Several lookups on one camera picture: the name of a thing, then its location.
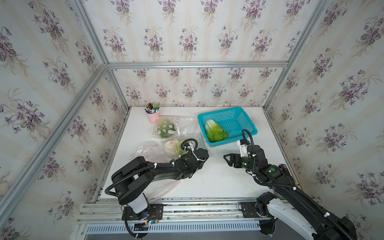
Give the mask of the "teal plastic basket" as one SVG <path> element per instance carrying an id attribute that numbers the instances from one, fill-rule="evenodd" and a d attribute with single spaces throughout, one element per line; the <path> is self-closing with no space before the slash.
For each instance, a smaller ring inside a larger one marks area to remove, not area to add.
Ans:
<path id="1" fill-rule="evenodd" d="M 221 141 L 210 141 L 205 125 L 208 120 L 214 121 L 228 136 Z M 241 107 L 227 108 L 198 115 L 199 126 L 202 134 L 210 147 L 217 147 L 236 142 L 243 138 L 242 130 L 246 129 L 252 136 L 258 133 L 255 124 Z"/>

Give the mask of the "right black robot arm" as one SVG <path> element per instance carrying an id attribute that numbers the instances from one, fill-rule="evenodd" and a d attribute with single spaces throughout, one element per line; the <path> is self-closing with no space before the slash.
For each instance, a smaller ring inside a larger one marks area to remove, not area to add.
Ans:
<path id="1" fill-rule="evenodd" d="M 257 197 L 255 208 L 262 217 L 283 221 L 306 240 L 355 240 L 355 225 L 339 218 L 307 195 L 294 182 L 286 165 L 271 165 L 264 150 L 255 145 L 251 133 L 243 129 L 238 154 L 227 154 L 229 166 L 244 169 L 256 184 L 270 191 Z"/>

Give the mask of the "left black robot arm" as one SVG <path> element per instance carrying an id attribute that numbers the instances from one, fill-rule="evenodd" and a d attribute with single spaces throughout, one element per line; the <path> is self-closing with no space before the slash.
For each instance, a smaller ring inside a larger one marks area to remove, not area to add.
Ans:
<path id="1" fill-rule="evenodd" d="M 196 139 L 187 139 L 180 147 L 184 153 L 168 163 L 136 157 L 111 176 L 112 184 L 105 188 L 104 193 L 116 197 L 120 205 L 136 215 L 147 212 L 150 205 L 144 190 L 152 182 L 190 179 L 210 157 L 209 151 L 200 148 Z"/>

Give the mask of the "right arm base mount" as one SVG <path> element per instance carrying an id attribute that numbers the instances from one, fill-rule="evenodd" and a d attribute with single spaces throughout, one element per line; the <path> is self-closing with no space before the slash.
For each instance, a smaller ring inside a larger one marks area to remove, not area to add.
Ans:
<path id="1" fill-rule="evenodd" d="M 277 196 L 271 192 L 266 192 L 256 198 L 253 202 L 240 202 L 239 210 L 244 218 L 272 218 L 268 210 L 268 204 L 276 199 Z"/>

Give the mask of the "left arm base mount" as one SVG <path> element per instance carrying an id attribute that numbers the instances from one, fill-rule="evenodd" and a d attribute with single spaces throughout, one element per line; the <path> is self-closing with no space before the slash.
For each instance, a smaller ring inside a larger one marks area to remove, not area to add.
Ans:
<path id="1" fill-rule="evenodd" d="M 124 206 L 122 221 L 145 221 L 152 224 L 163 218 L 163 210 L 163 204 L 149 204 L 145 210 L 136 214 L 131 207 Z"/>

